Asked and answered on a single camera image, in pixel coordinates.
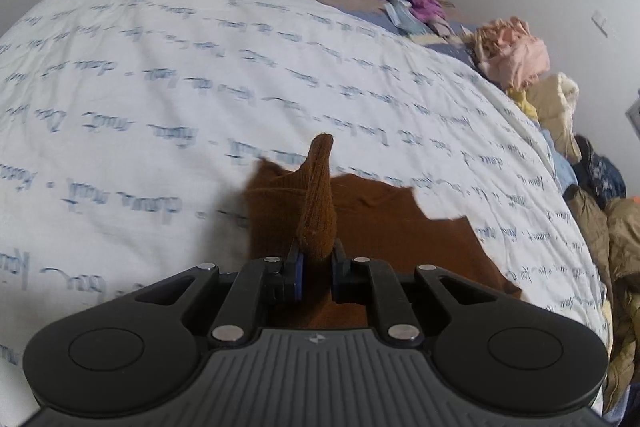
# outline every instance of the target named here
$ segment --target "ribbed surface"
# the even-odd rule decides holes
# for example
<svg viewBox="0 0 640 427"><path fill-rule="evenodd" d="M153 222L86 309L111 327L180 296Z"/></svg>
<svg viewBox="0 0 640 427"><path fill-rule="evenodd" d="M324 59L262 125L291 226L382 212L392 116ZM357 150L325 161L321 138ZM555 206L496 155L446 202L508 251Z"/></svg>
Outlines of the ribbed surface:
<svg viewBox="0 0 640 427"><path fill-rule="evenodd" d="M452 393L417 351L369 330L266 330L220 351L183 395L140 415L78 419L46 410L28 427L604 427L590 410L509 418Z"/></svg>

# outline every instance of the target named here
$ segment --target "pink garment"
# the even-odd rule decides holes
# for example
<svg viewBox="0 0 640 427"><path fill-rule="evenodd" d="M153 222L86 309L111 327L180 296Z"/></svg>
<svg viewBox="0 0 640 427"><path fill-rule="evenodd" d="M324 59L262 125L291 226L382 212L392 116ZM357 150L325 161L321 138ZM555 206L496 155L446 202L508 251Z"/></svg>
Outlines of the pink garment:
<svg viewBox="0 0 640 427"><path fill-rule="evenodd" d="M549 70L545 43L529 33L529 25L511 17L476 30L478 68L502 89L526 89Z"/></svg>
<svg viewBox="0 0 640 427"><path fill-rule="evenodd" d="M447 18L442 6L436 0L411 0L411 4L410 12L420 22L429 22L436 17Z"/></svg>

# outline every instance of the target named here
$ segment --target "silver screw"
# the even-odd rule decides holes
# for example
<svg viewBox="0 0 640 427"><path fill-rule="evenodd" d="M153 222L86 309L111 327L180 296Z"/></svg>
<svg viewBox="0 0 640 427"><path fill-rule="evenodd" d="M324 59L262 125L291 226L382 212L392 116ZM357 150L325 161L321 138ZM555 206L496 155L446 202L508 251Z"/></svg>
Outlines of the silver screw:
<svg viewBox="0 0 640 427"><path fill-rule="evenodd" d="M233 324L227 324L224 326L218 326L211 331L214 339L221 342L235 342L242 338L244 330L240 326L234 326Z"/></svg>
<svg viewBox="0 0 640 427"><path fill-rule="evenodd" d="M398 341L412 341L420 335L420 330L411 324L396 324L391 326L387 333Z"/></svg>

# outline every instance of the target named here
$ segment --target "bed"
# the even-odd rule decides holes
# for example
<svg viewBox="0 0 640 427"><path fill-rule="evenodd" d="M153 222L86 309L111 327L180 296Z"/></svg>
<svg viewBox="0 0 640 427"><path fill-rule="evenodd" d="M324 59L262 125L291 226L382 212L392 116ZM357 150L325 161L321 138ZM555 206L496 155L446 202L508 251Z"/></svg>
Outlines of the bed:
<svg viewBox="0 0 640 427"><path fill-rule="evenodd" d="M523 298L605 342L550 151L460 60L315 0L44 0L0 39L0 423L36 409L27 341L194 264L244 263L259 157L414 187L468 216Z"/></svg>

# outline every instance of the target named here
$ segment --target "brown knit fabric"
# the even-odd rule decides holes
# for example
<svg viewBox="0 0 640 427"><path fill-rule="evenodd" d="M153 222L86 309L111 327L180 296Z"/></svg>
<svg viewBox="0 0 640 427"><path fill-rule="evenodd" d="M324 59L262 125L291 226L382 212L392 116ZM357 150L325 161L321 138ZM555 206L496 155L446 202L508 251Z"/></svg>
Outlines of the brown knit fabric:
<svg viewBox="0 0 640 427"><path fill-rule="evenodd" d="M410 188L397 188L353 174L330 179L333 138L317 136L296 172L261 160L245 197L249 206L250 256L283 256L297 237L305 255L305 302L278 315L283 323L309 328L362 327L364 307L331 300L330 254L335 237L348 257L387 261L410 273L435 264L519 297L520 289L485 255L466 217L428 219Z"/></svg>

